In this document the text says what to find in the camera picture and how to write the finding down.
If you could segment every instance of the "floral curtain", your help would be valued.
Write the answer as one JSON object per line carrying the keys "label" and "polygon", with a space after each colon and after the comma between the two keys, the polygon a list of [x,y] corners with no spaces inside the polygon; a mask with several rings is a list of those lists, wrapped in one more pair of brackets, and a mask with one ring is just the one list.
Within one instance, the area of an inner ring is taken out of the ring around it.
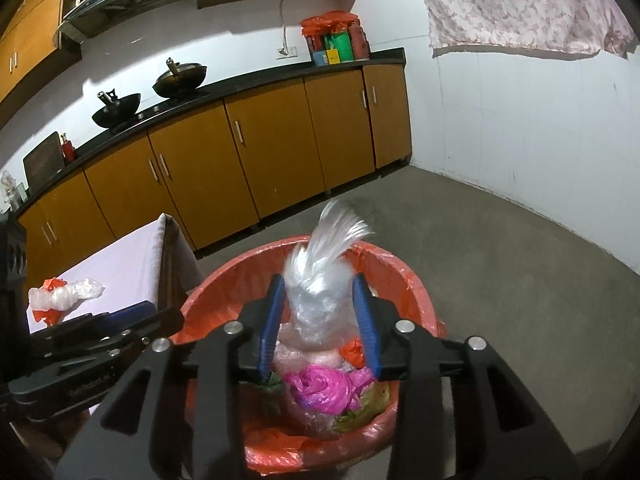
{"label": "floral curtain", "polygon": [[635,38],[614,0],[424,0],[431,46],[491,45],[624,56]]}

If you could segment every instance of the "tiled wall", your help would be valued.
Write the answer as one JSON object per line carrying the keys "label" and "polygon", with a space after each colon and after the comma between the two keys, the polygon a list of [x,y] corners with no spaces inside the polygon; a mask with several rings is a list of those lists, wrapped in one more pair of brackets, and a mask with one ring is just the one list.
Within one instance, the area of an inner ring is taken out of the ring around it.
{"label": "tiled wall", "polygon": [[183,0],[141,14],[82,44],[82,61],[44,87],[0,130],[0,168],[20,182],[22,159],[51,132],[68,133],[79,146],[102,131],[91,119],[102,107],[100,90],[140,92],[140,109],[160,102],[152,86],[178,62],[207,66],[204,84],[287,63],[309,61],[300,35],[304,18],[338,7],[337,0],[286,0],[287,43],[297,58],[276,60],[282,48],[280,0],[251,0],[198,10]]}
{"label": "tiled wall", "polygon": [[640,52],[433,59],[422,0],[342,2],[373,49],[406,50],[412,164],[532,208],[640,270]]}

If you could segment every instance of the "black wok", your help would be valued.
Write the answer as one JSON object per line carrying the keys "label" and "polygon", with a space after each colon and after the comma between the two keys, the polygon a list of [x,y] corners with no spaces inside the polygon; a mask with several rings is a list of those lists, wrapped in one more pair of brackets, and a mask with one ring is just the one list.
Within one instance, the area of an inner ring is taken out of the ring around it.
{"label": "black wok", "polygon": [[171,98],[187,94],[202,84],[207,75],[207,67],[200,63],[175,63],[166,60],[169,70],[164,72],[154,84],[154,92],[160,97]]}
{"label": "black wok", "polygon": [[118,99],[115,89],[110,92],[98,92],[98,99],[105,106],[92,115],[94,123],[103,128],[113,128],[132,118],[140,106],[140,94],[127,95]]}

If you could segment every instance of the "cutting board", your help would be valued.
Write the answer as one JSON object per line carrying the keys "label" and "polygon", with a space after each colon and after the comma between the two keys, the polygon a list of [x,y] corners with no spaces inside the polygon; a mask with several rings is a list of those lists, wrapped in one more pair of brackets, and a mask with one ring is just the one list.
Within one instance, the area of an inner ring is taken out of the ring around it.
{"label": "cutting board", "polygon": [[58,132],[53,132],[22,160],[30,193],[33,194],[65,167],[65,157]]}

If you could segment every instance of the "silver screw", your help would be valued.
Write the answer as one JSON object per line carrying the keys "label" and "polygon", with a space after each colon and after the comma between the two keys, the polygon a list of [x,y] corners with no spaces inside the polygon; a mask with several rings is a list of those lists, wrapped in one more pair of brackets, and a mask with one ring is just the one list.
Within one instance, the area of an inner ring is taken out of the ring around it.
{"label": "silver screw", "polygon": [[407,334],[409,332],[413,332],[415,330],[415,325],[413,321],[408,319],[401,319],[396,322],[396,330],[402,334]]}
{"label": "silver screw", "polygon": [[486,348],[486,341],[479,335],[475,335],[469,338],[469,346],[474,350],[484,350]]}
{"label": "silver screw", "polygon": [[237,334],[238,332],[242,332],[243,328],[244,326],[242,326],[242,323],[240,323],[239,321],[229,321],[228,323],[226,323],[224,331],[229,335],[233,335]]}
{"label": "silver screw", "polygon": [[165,337],[161,337],[160,339],[156,339],[155,341],[153,341],[151,343],[151,348],[153,349],[154,352],[164,352],[165,350],[167,350],[169,348],[169,346],[171,346],[171,341],[169,341],[167,338]]}

